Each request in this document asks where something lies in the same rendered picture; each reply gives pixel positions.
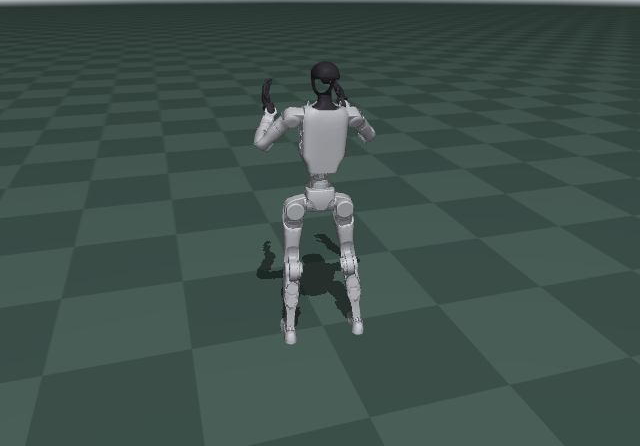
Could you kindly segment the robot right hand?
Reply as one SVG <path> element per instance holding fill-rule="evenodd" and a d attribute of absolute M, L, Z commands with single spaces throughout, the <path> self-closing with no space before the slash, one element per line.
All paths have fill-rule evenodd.
<path fill-rule="evenodd" d="M 332 80 L 331 80 L 331 81 L 332 81 Z M 328 84 L 331 84 L 331 81 L 330 81 L 330 83 L 328 83 Z M 346 107 L 345 100 L 347 101 L 347 99 L 348 99 L 348 98 L 344 96 L 344 92 L 343 92 L 343 90 L 342 90 L 341 86 L 338 84 L 338 82 L 337 82 L 337 81 L 335 81 L 335 84 L 334 84 L 334 87 L 333 87 L 333 88 L 334 88 L 335 93 L 336 93 L 336 95 L 337 95 L 337 97 L 338 97 L 338 99 L 336 100 L 336 102 L 338 103 L 338 105 L 339 105 L 339 102 L 341 101 L 341 102 L 342 102 L 342 105 L 341 105 L 341 106 Z"/>

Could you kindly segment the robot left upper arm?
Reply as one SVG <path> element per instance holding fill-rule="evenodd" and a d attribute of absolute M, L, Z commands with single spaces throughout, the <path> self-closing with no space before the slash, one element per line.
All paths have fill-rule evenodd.
<path fill-rule="evenodd" d="M 262 151 L 269 151 L 274 141 L 279 139 L 288 129 L 295 129 L 302 123 L 303 116 L 303 108 L 288 107 L 284 109 L 279 118 L 267 129 L 266 133 L 263 133 L 261 140 L 254 145 Z"/>

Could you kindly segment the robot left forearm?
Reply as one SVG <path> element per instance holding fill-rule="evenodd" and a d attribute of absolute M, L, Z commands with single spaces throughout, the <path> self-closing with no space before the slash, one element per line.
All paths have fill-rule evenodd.
<path fill-rule="evenodd" d="M 276 118 L 276 114 L 277 114 L 277 109 L 276 108 L 275 108 L 275 112 L 273 114 L 268 113 L 267 108 L 265 108 L 264 116 L 262 117 L 260 125 L 257 128 L 255 136 L 254 136 L 254 144 L 258 143 L 261 140 L 261 138 L 263 136 L 263 133 L 265 134 L 267 129 L 274 122 L 274 119 Z"/>

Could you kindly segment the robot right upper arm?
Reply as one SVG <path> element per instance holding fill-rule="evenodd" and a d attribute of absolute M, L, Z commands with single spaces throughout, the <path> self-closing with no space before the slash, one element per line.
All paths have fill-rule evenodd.
<path fill-rule="evenodd" d="M 366 143 L 375 138 L 374 132 L 365 117 L 357 107 L 346 107 L 349 115 L 349 127 L 356 129 L 360 139 Z"/>

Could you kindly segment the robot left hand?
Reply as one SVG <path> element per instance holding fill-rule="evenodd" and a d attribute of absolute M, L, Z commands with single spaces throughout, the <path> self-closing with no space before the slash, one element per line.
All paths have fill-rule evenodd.
<path fill-rule="evenodd" d="M 275 108 L 274 108 L 274 103 L 270 102 L 270 96 L 269 96 L 269 87 L 271 85 L 271 80 L 272 79 L 267 79 L 264 84 L 263 84 L 263 89 L 262 89 L 262 103 L 263 103 L 263 110 L 265 111 L 265 108 L 267 108 L 268 113 L 273 114 L 275 112 Z"/>

